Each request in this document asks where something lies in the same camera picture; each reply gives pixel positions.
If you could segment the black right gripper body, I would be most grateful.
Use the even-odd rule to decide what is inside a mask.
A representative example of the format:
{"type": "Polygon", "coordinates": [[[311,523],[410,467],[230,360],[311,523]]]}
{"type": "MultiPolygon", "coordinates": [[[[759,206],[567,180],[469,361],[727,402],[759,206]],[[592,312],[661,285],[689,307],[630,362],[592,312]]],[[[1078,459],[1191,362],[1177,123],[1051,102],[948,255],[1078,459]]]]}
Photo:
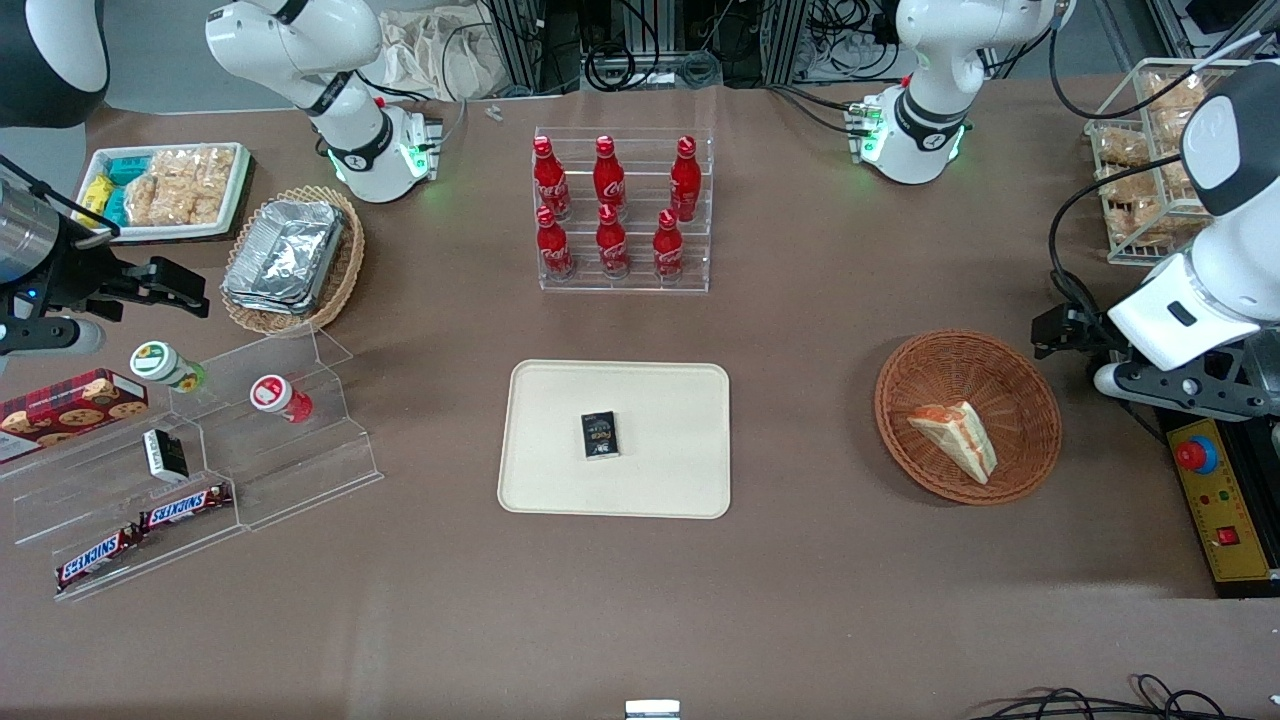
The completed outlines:
{"type": "Polygon", "coordinates": [[[83,225],[61,228],[45,260],[3,284],[3,314],[35,318],[69,310],[119,322],[129,264],[115,256],[111,238],[108,231],[88,231],[83,225]]]}

